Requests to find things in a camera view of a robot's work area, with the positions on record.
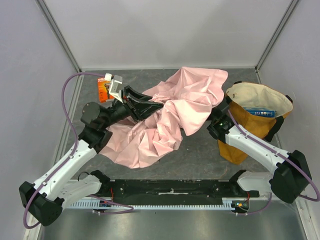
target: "orange box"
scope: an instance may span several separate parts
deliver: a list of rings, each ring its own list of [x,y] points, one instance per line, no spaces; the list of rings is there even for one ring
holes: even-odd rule
[[[105,78],[98,78],[98,93],[100,103],[113,101],[114,97],[109,94],[111,81],[107,81]]]

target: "pink fabric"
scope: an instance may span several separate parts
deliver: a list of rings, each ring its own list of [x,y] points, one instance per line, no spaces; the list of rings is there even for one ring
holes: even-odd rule
[[[132,118],[108,128],[113,135],[100,154],[129,168],[145,168],[177,150],[187,136],[204,124],[211,109],[224,98],[221,87],[228,73],[219,69],[182,67],[165,82],[145,91],[162,109],[135,124]]]

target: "wire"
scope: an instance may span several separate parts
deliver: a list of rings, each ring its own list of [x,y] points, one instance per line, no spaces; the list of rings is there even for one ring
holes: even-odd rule
[[[99,200],[104,201],[105,203],[107,203],[109,205],[115,205],[115,206],[119,206],[119,207],[128,208],[128,210],[114,211],[114,212],[101,212],[101,211],[93,210],[94,213],[98,213],[98,214],[102,214],[102,215],[116,215],[116,214],[130,213],[130,212],[132,212],[134,210],[133,206],[124,205],[124,204],[116,203],[116,202],[113,202],[113,201],[109,201],[109,200],[106,200],[106,199],[104,199],[102,197],[99,197],[99,196],[89,195],[88,197],[99,199]]]
[[[110,188],[110,192],[111,192],[111,201],[114,201],[114,191],[112,190],[112,187]]]
[[[249,203],[249,199],[250,199],[250,192],[248,192],[248,191],[247,191],[246,193],[248,194],[248,197],[247,197],[247,199],[245,200],[245,203],[247,203],[247,202]]]
[[[320,201],[320,192],[316,186],[316,184],[312,181],[312,179],[300,168],[298,167],[294,162],[292,162],[290,159],[288,159],[287,157],[283,156],[281,153],[277,153],[276,150],[272,149],[271,147],[265,145],[262,140],[258,140],[255,139],[254,137],[252,137],[250,134],[246,134],[241,127],[238,125],[238,123],[236,122],[234,116],[231,114],[230,110],[228,110],[228,113],[230,115],[230,118],[232,119],[234,125],[238,128],[238,130],[244,135],[246,136],[248,139],[251,139],[252,141],[254,141],[255,143],[259,144],[260,146],[264,147],[265,149],[269,150],[270,152],[272,152],[273,154],[275,154],[276,156],[279,156],[280,158],[282,158],[283,160],[287,161],[290,165],[292,165],[308,182],[309,184],[313,187],[315,194],[316,194],[316,198],[311,198],[309,196],[305,196],[305,195],[299,195],[299,197],[313,201],[313,202],[319,202]]]
[[[243,208],[241,206],[238,206],[238,208],[240,208],[241,210],[243,210],[243,211],[245,211],[247,213],[247,212],[249,212],[249,209],[250,209],[250,202],[248,201],[246,204],[248,205],[247,209],[245,209],[245,208]]]
[[[270,197],[269,197],[269,199],[268,199],[268,202],[267,202],[266,205],[265,205],[263,208],[261,208],[260,210],[248,212],[249,209],[250,209],[250,205],[249,205],[249,208],[248,208],[247,210],[246,210],[246,209],[242,209],[242,208],[240,207],[242,210],[247,211],[247,212],[245,212],[245,213],[236,213],[236,215],[237,215],[237,216],[238,216],[238,215],[240,215],[240,216],[248,216],[248,215],[253,215],[253,214],[261,213],[263,210],[266,210],[266,209],[270,206],[271,200],[272,200],[272,192],[270,193]]]
[[[81,174],[87,174],[88,176],[90,175],[90,173],[88,173],[87,171],[81,172],[81,173],[79,174],[79,176],[78,176],[78,182],[80,181],[80,176],[81,176]]]
[[[66,109],[66,104],[65,104],[65,90],[67,87],[67,84],[70,82],[71,79],[73,79],[74,77],[77,76],[81,76],[81,75],[90,75],[90,76],[96,76],[96,77],[104,77],[104,75],[102,74],[98,74],[98,73],[91,73],[91,72],[77,72],[75,74],[72,74],[70,77],[68,77],[68,79],[65,81],[63,87],[62,87],[62,91],[61,91],[61,102],[62,102],[62,109],[64,112],[64,115],[66,117],[66,120],[68,122],[68,124],[70,125],[70,128],[73,132],[74,135],[74,146],[72,148],[72,151],[70,153],[70,156],[73,156],[74,153],[76,152],[76,149],[78,147],[78,135],[76,132],[75,127],[73,126],[71,119],[68,115],[68,111]],[[44,183],[48,182],[69,160],[70,160],[70,156],[68,156],[55,170],[52,171],[52,173],[50,173],[46,179],[43,181],[43,183],[41,183],[41,185],[34,191],[34,193],[31,195],[29,201],[27,202],[25,209],[24,209],[24,213],[23,213],[23,225],[26,229],[33,229],[36,226],[38,226],[40,224],[40,222],[37,222],[36,224],[29,226],[27,223],[27,215],[28,215],[28,211],[30,208],[31,203],[33,202],[33,200],[35,199],[36,195],[39,193],[39,191],[44,187]]]

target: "blue box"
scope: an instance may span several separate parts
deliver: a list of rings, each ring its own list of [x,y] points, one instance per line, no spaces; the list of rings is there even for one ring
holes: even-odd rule
[[[276,111],[270,110],[266,107],[244,107],[244,109],[252,115],[266,117],[266,118],[275,118]]]

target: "gray floor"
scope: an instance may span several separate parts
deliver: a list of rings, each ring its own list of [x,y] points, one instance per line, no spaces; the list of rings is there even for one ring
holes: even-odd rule
[[[228,78],[223,85],[225,91],[234,82],[244,81],[258,83],[254,69],[226,69]],[[173,75],[176,69],[155,70],[111,70],[111,74],[123,77],[124,85],[130,85],[139,92],[149,89],[160,81],[165,81]],[[80,122],[83,106],[91,101],[99,102],[97,77],[85,76],[81,87],[73,124],[80,133],[84,124]],[[251,172],[264,172],[264,167],[248,157],[241,165],[232,164],[219,154],[217,141],[208,133],[206,123],[198,132],[184,136],[179,150],[164,156],[152,166],[139,169],[129,169],[126,166],[113,163],[107,157],[97,155],[85,164],[75,178],[83,171],[100,170],[112,179],[229,179],[238,170],[246,169]],[[68,139],[67,149],[73,143],[73,135]]]
[[[264,201],[251,201],[261,209]],[[297,207],[273,201],[262,213],[236,217],[229,211],[141,210],[98,216],[66,209],[39,240],[307,240]]]

